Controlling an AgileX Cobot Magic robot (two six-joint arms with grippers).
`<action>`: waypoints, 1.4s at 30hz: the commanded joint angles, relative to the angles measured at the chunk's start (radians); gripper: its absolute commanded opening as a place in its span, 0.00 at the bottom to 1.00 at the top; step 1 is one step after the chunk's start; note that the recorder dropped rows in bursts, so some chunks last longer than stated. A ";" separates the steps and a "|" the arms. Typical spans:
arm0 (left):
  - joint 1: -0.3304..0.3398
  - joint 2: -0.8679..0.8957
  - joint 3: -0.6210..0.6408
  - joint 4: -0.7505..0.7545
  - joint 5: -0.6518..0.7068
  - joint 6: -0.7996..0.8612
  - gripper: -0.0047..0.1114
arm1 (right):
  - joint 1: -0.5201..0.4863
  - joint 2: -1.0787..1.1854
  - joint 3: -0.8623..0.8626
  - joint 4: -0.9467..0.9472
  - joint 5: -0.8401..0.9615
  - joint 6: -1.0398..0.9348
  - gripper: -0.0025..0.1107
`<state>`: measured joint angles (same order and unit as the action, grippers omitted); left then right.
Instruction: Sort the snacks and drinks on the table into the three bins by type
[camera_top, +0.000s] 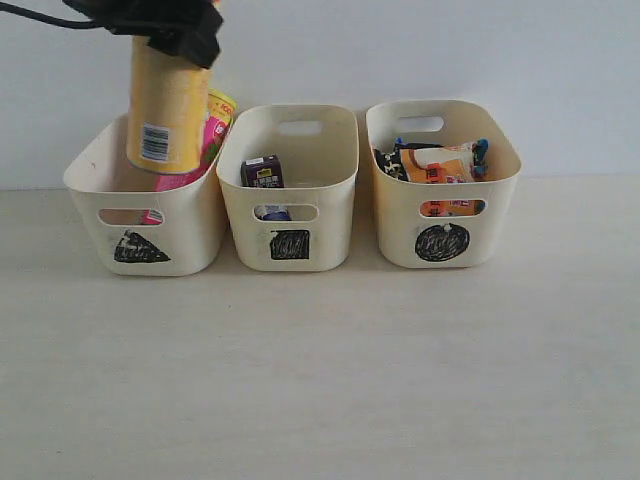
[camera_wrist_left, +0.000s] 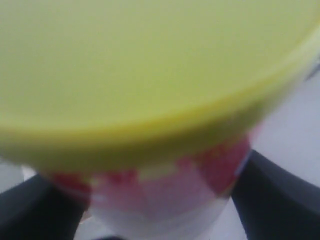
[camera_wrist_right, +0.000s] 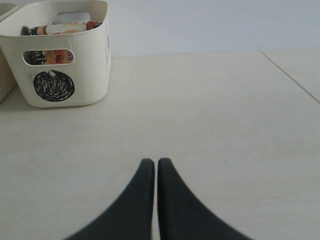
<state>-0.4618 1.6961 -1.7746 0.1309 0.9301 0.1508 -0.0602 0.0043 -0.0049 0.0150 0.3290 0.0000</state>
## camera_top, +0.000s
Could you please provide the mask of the black second arm gripper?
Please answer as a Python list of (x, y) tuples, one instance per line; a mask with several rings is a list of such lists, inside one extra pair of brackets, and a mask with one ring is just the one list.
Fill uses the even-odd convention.
[(147, 46), (210, 69), (221, 49), (215, 35), (223, 17), (207, 0), (64, 0), (92, 20), (107, 20), (117, 35), (151, 36)]

